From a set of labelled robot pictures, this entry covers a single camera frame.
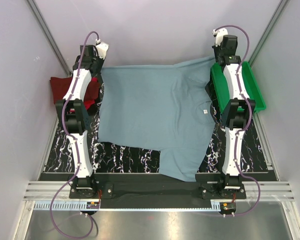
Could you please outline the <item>light blue t shirt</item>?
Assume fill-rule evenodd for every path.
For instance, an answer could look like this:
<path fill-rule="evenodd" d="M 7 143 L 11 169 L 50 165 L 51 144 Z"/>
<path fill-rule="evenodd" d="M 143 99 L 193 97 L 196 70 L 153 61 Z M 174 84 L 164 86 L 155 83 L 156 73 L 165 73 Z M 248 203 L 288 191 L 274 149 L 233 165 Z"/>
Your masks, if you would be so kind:
<path fill-rule="evenodd" d="M 205 89 L 213 64 L 104 68 L 98 140 L 159 151 L 161 175 L 194 182 L 215 127 Z"/>

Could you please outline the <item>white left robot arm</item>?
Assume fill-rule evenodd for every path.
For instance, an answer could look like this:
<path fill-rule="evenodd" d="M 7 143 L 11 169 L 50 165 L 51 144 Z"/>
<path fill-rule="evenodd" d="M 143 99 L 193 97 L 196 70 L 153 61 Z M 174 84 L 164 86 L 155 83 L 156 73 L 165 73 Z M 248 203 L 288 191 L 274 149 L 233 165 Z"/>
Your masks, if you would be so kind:
<path fill-rule="evenodd" d="M 80 55 L 72 67 L 70 85 L 63 98 L 55 103 L 72 151 L 74 175 L 68 180 L 71 198 L 92 199 L 100 192 L 89 156 L 88 131 L 91 128 L 88 109 L 99 98 L 101 85 L 98 76 L 103 62 L 95 45 L 81 45 Z"/>

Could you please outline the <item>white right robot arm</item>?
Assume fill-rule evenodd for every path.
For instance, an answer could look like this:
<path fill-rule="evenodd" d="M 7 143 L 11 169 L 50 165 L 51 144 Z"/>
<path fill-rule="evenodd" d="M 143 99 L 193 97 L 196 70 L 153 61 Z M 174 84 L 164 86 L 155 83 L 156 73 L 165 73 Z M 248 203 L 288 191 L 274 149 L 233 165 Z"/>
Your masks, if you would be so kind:
<path fill-rule="evenodd" d="M 225 77 L 229 101 L 221 114 L 225 129 L 226 147 L 217 193 L 220 197 L 231 199 L 243 192 L 241 152 L 242 141 L 249 128 L 255 101 L 250 99 L 242 76 L 242 60 L 236 55 L 238 37 L 228 34 L 225 28 L 215 31 L 214 50 L 216 63 Z"/>

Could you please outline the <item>green plastic bin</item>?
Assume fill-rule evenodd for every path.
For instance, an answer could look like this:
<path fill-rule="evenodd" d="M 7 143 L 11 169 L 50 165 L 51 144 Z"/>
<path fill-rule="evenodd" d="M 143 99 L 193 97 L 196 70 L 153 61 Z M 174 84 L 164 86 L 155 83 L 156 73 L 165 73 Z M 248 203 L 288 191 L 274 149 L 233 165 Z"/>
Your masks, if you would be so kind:
<path fill-rule="evenodd" d="M 250 99 L 255 101 L 254 113 L 264 111 L 266 109 L 266 103 L 263 99 L 251 66 L 247 61 L 243 62 L 241 72 L 245 89 Z M 210 75 L 214 84 L 219 109 L 222 113 L 230 100 L 228 84 L 221 67 L 217 63 L 210 68 Z"/>

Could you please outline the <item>dark red folded t shirt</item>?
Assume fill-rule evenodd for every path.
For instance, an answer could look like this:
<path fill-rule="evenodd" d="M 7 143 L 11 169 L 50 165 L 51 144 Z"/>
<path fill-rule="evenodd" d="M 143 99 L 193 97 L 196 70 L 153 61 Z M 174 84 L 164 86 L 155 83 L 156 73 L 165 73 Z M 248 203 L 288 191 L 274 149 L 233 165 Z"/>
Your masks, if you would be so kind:
<path fill-rule="evenodd" d="M 67 78 L 50 78 L 50 87 L 52 90 L 53 103 L 55 104 L 58 100 L 63 99 L 64 95 L 67 93 L 70 84 L 72 82 L 71 77 Z"/>

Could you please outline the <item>bright red folded t shirt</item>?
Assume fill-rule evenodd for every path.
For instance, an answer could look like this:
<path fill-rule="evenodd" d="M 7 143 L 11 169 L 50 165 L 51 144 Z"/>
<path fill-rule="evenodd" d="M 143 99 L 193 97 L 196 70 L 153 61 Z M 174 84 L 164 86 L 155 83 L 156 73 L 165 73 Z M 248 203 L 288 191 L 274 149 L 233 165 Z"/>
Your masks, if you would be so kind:
<path fill-rule="evenodd" d="M 87 86 L 83 100 L 84 106 L 87 110 L 95 103 L 95 100 L 99 97 L 99 89 L 100 83 L 98 82 L 98 78 L 93 77 Z"/>

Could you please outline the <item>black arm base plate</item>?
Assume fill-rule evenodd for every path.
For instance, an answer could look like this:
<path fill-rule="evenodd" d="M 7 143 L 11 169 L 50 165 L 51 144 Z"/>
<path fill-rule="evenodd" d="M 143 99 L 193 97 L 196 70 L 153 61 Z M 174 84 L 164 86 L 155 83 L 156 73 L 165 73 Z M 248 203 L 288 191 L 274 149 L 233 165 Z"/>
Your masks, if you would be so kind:
<path fill-rule="evenodd" d="M 245 200 L 246 191 L 239 189 L 221 189 L 217 183 L 200 182 L 100 182 L 96 191 L 72 186 L 71 199 L 114 199 L 128 196 L 186 196 L 204 200 Z"/>

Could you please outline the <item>aluminium front rail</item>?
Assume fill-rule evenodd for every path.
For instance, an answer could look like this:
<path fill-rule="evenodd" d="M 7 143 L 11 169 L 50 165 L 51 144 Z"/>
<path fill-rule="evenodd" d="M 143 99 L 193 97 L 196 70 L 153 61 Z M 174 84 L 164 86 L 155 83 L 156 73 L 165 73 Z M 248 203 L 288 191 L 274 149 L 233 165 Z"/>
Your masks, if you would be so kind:
<path fill-rule="evenodd" d="M 207 200 L 247 200 L 284 201 L 291 202 L 294 195 L 289 183 L 284 181 L 262 181 L 259 185 L 246 181 L 239 189 L 219 190 L 216 182 L 98 182 L 95 189 L 80 189 L 73 183 L 67 183 L 64 188 L 61 181 L 31 181 L 25 191 L 24 200 L 49 200 L 58 190 L 58 200 L 86 199 L 100 196 L 103 199 L 113 199 L 124 195 L 136 196 L 186 196 L 199 197 Z"/>

